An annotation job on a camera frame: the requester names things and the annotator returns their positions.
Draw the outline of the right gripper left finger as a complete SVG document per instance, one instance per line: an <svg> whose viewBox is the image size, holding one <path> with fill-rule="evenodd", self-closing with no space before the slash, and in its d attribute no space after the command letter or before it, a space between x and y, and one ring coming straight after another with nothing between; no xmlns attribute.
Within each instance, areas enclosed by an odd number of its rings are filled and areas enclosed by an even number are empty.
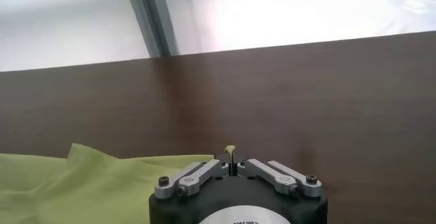
<svg viewBox="0 0 436 224"><path fill-rule="evenodd" d="M214 177L229 176L233 157L221 154L207 162L193 162L171 176L161 176L154 188L157 199L189 197L200 192L201 186Z"/></svg>

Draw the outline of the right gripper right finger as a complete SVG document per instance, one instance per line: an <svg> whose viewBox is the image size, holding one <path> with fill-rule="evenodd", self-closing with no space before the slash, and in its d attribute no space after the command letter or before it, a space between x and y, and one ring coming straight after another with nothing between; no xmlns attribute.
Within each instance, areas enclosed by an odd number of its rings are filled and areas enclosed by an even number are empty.
<svg viewBox="0 0 436 224"><path fill-rule="evenodd" d="M307 198L322 196L322 183L317 176L302 174L278 161L262 162L233 155L232 171L237 176L263 180L282 195Z"/></svg>

